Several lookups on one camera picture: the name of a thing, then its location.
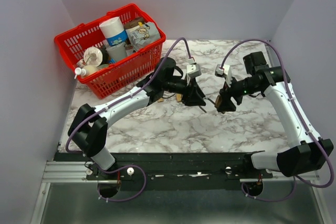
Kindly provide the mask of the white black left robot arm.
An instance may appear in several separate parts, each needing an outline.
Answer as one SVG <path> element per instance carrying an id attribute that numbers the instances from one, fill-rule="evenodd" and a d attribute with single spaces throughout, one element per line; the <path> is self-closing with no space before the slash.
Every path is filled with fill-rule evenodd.
<path id="1" fill-rule="evenodd" d="M 82 105 L 68 131 L 69 138 L 99 166 L 98 173 L 104 179 L 112 179 L 117 170 L 116 160 L 106 148 L 109 127 L 156 102 L 164 92 L 180 94 L 185 106 L 205 106 L 205 95 L 196 82 L 200 75 L 200 66 L 194 59 L 189 60 L 186 72 L 182 72 L 174 59 L 163 58 L 153 73 L 124 95 L 95 107 Z"/>

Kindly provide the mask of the brass padlock long shackle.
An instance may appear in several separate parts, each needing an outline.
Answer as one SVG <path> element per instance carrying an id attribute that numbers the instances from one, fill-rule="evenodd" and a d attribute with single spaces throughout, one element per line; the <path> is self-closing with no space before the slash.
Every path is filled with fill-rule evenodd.
<path id="1" fill-rule="evenodd" d="M 182 95 L 181 94 L 176 94 L 176 101 L 178 103 L 182 102 Z"/>

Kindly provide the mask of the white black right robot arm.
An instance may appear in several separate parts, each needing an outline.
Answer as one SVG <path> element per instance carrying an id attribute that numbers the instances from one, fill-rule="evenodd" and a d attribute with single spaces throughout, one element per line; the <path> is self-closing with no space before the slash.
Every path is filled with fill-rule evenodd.
<path id="1" fill-rule="evenodd" d="M 248 77 L 237 81 L 229 65 L 217 65 L 215 74 L 225 79 L 215 107 L 218 112 L 234 112 L 243 96 L 260 92 L 274 107 L 287 136 L 289 149 L 279 153 L 254 152 L 241 165 L 249 178 L 261 169 L 281 172 L 287 177 L 319 170 L 332 150 L 330 139 L 323 139 L 312 127 L 299 104 L 293 105 L 295 94 L 290 78 L 280 67 L 268 66 L 262 52 L 253 52 L 243 58 Z"/>

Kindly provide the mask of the large brass padlock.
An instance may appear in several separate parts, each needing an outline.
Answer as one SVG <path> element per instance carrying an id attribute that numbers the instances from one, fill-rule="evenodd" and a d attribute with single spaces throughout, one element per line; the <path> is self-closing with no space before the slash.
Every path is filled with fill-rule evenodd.
<path id="1" fill-rule="evenodd" d="M 222 101 L 221 101 L 220 97 L 217 97 L 216 100 L 213 100 L 209 97 L 204 97 L 203 100 L 209 101 L 214 106 L 214 108 L 216 109 L 217 112 L 219 112 L 221 114 L 225 114 L 225 112 L 223 112 L 220 108 L 221 105 L 222 105 Z"/>

